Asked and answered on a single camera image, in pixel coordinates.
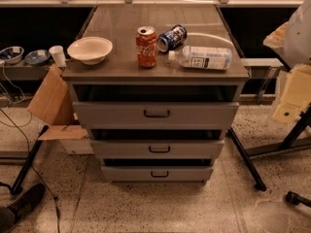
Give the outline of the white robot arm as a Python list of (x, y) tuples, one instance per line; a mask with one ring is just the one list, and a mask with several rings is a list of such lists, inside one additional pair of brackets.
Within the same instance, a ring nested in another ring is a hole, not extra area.
[(311, 0), (304, 0), (263, 44), (290, 67), (272, 118), (279, 123), (292, 123), (311, 103)]

